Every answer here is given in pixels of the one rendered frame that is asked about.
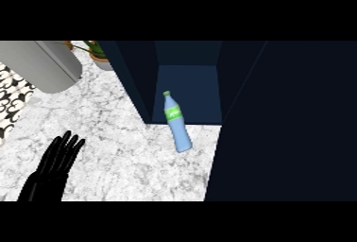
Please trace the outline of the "potted green plant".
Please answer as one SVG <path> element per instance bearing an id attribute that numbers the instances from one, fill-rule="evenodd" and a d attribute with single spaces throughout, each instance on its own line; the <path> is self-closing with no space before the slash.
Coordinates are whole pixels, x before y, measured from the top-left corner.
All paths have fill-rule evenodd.
<path id="1" fill-rule="evenodd" d="M 81 49 L 88 53 L 88 56 L 97 66 L 99 69 L 105 71 L 112 71 L 113 67 L 110 66 L 109 59 L 106 57 L 106 54 L 103 52 L 102 46 L 99 44 L 99 41 L 84 41 L 85 47 L 81 47 L 71 43 L 71 41 L 65 41 L 63 44 L 69 49 Z"/>

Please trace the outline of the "blue water bottle green label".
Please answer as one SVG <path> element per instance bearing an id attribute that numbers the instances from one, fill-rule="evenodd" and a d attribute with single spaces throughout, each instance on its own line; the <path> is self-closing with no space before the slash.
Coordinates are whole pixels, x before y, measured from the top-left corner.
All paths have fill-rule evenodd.
<path id="1" fill-rule="evenodd" d="M 169 126 L 175 151 L 184 152 L 192 148 L 192 139 L 186 129 L 184 117 L 178 103 L 174 101 L 169 91 L 164 91 L 165 98 L 165 121 Z"/>

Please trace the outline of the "grey rounded appliance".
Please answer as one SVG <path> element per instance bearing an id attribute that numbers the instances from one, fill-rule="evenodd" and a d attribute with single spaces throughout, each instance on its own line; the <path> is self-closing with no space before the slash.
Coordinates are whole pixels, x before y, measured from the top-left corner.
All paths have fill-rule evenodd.
<path id="1" fill-rule="evenodd" d="M 82 75 L 63 41 L 0 41 L 0 62 L 47 94 L 65 91 Z"/>

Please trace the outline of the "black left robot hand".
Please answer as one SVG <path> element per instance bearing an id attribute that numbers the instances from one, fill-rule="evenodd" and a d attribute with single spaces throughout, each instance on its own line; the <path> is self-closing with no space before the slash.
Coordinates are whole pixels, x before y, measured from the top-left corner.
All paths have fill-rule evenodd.
<path id="1" fill-rule="evenodd" d="M 63 198 L 68 173 L 85 140 L 68 130 L 46 149 L 35 172 L 18 196 L 19 201 L 57 202 Z"/>

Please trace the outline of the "dark blue cabinet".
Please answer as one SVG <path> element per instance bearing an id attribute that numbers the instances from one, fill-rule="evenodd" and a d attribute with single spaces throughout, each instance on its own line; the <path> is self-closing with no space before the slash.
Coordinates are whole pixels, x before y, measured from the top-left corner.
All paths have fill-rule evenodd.
<path id="1" fill-rule="evenodd" d="M 189 125 L 220 125 L 252 72 L 264 41 L 102 41 L 141 121 L 164 124 L 164 92 Z"/>

